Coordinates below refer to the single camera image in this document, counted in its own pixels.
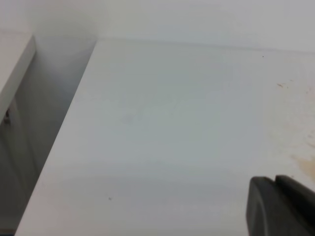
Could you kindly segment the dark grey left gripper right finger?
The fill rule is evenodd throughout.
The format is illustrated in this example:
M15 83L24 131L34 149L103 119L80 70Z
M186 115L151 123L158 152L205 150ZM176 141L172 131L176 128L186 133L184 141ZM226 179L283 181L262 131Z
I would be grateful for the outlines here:
M315 192L293 178L278 175L275 183L284 194L296 220L315 235Z

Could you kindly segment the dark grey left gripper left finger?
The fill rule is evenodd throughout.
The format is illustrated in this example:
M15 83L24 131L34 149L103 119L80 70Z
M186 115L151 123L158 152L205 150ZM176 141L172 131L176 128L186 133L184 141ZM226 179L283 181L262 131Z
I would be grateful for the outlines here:
M266 177L250 180L246 220L251 236L293 236L295 220L275 183Z

